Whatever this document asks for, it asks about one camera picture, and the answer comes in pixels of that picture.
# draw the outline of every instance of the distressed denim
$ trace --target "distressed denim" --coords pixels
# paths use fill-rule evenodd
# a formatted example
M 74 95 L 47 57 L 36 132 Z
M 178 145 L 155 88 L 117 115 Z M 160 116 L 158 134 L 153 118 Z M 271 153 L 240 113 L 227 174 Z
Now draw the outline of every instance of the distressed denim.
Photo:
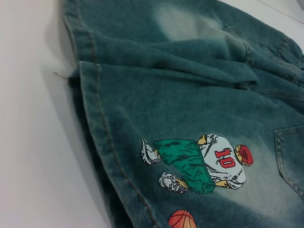
M 304 226 L 293 40 L 216 0 L 64 0 L 63 14 L 114 227 Z

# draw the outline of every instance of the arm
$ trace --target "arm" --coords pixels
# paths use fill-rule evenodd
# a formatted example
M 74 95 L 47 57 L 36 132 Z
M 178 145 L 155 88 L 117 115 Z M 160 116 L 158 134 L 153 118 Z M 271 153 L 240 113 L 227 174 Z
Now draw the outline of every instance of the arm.
M 203 134 L 198 141 L 199 145 L 206 145 L 207 144 L 207 135 Z
M 216 182 L 215 185 L 222 188 L 231 189 L 226 180 L 220 180 L 219 182 Z

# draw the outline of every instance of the white surface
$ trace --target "white surface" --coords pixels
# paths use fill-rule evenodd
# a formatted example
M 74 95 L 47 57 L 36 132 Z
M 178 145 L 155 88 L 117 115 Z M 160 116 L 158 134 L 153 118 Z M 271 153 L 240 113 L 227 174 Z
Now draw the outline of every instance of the white surface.
M 304 49 L 303 24 L 257 0 L 224 2 Z M 0 28 L 0 227 L 110 227 L 67 86 L 53 74 L 75 67 L 58 0 L 0 0 Z
M 261 3 L 267 5 L 268 7 L 277 10 L 278 12 L 288 16 L 294 20 L 297 20 L 300 23 L 304 23 L 304 12 L 299 6 L 297 0 L 286 0 L 286 1 L 277 1 L 277 0 L 259 0 Z

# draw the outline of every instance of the seam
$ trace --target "seam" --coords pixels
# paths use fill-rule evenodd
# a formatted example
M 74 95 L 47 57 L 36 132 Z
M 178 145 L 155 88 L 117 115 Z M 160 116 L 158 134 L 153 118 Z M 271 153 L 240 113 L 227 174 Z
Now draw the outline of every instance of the seam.
M 279 171 L 283 179 L 300 195 L 302 199 L 304 199 L 304 192 L 302 189 L 296 185 L 286 174 L 283 164 L 282 152 L 284 151 L 284 140 L 282 139 L 282 131 L 283 130 L 276 130 L 275 131 L 275 153 L 276 153 L 276 160 Z
M 245 46 L 245 48 L 247 49 L 247 59 L 246 59 L 245 63 L 248 64 L 248 65 L 252 65 L 253 56 L 252 56 L 251 50 L 247 46 Z
M 277 54 L 278 54 L 279 56 L 282 56 L 282 55 L 283 55 L 283 52 L 286 50 L 287 46 L 288 46 L 288 38 L 285 37 L 285 38 L 283 38 L 283 40 L 282 40 L 282 44 L 281 44 L 280 47 L 277 49 Z
M 247 56 L 248 56 L 248 51 L 247 51 L 247 47 L 246 47 L 246 44 L 245 44 L 245 40 L 243 40 L 243 44 L 244 44 L 244 47 L 245 47 L 245 58 L 244 58 L 244 62 L 246 62 L 247 60 Z
M 278 132 L 280 136 L 296 134 L 297 132 L 302 133 L 304 132 L 304 126 L 284 128 L 277 130 L 276 132 Z
M 238 31 L 237 29 L 235 29 L 235 28 L 232 27 L 231 25 L 225 24 L 223 30 L 226 31 L 226 32 L 228 32 L 228 33 L 230 33 L 231 35 L 234 35 L 234 36 L 236 36 L 236 37 L 242 39 L 242 40 L 251 41 L 251 42 L 253 42 L 253 43 L 259 45 L 263 50 L 265 50 L 265 51 L 269 52 L 270 54 L 276 56 L 276 54 L 275 54 L 274 52 L 272 52 L 272 51 L 269 50 L 268 45 L 265 45 L 265 43 L 260 42 L 260 41 L 258 41 L 258 40 L 255 40 L 255 39 L 251 38 L 250 36 L 247 35 L 247 33 Z
M 286 99 L 290 99 L 290 100 L 303 101 L 304 102 L 304 98 L 296 98 L 296 97 L 287 96 L 287 95 L 277 95 L 277 94 L 260 94 L 260 95 L 265 96 L 265 97 L 286 98 Z
M 94 37 L 93 37 L 91 31 L 88 30 L 85 27 L 85 24 L 84 24 L 84 22 L 82 20 L 82 17 L 81 17 L 80 11 L 79 11 L 79 2 L 78 2 L 78 0 L 74 0 L 74 7 L 75 7 L 75 10 L 76 10 L 78 21 L 79 21 L 80 25 L 83 27 L 83 29 L 86 30 L 86 32 L 88 33 L 88 37 L 89 37 L 89 40 L 90 40 L 90 43 L 91 43 L 91 52 L 92 52 L 92 56 L 93 56 L 93 60 L 94 60 L 94 65 L 95 65 L 95 69 L 96 69 L 96 88 L 95 88 L 96 89 L 96 93 L 95 94 L 96 94 L 96 99 L 97 99 L 97 103 L 98 103 L 99 112 L 100 112 L 100 115 L 101 115 L 101 120 L 102 120 L 102 123 L 103 123 L 103 126 L 104 126 L 104 131 L 105 131 L 105 134 L 106 134 L 106 137 L 107 137 L 109 149 L 110 149 L 110 151 L 113 153 L 113 155 L 115 157 L 115 160 L 116 160 L 116 162 L 118 164 L 118 167 L 119 167 L 119 170 L 120 170 L 121 174 L 123 175 L 123 177 L 125 179 L 127 179 L 128 183 L 133 188 L 133 190 L 136 192 L 137 196 L 142 201 L 143 205 L 147 208 L 148 214 L 151 217 L 151 219 L 152 219 L 154 225 L 156 226 L 156 228 L 159 228 L 159 226 L 157 225 L 156 219 L 153 217 L 151 209 L 149 208 L 148 204 L 144 201 L 144 198 L 141 196 L 141 194 L 139 193 L 139 191 L 136 189 L 135 185 L 131 182 L 131 180 L 129 179 L 129 177 L 126 175 L 125 171 L 123 170 L 123 168 L 122 168 L 122 166 L 121 166 L 121 164 L 119 162 L 117 154 L 115 152 L 115 149 L 114 149 L 114 146 L 113 146 L 113 141 L 111 139 L 110 132 L 108 130 L 108 126 L 106 124 L 105 115 L 104 115 L 104 112 L 103 112 L 101 101 L 100 101 L 100 99 L 99 99 L 99 97 L 97 95 L 97 92 L 99 91 L 99 78 L 100 78 L 99 75 L 100 75 L 101 69 L 100 69 L 100 66 L 99 66 L 98 61 L 97 61 L 96 45 L 95 45 Z

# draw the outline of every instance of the embroidered patch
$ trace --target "embroidered patch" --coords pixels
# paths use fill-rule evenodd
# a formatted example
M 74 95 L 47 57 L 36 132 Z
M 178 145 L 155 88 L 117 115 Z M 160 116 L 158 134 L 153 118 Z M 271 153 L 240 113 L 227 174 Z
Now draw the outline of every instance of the embroidered patch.
M 215 134 L 204 134 L 198 141 L 161 139 L 151 146 L 143 138 L 142 159 L 147 165 L 173 165 L 181 178 L 164 172 L 159 183 L 176 193 L 191 189 L 207 194 L 216 186 L 238 189 L 246 181 L 243 165 L 253 164 L 248 147 L 240 144 L 234 149 L 226 138 Z
M 176 211 L 168 223 L 172 228 L 196 228 L 193 216 L 186 210 Z

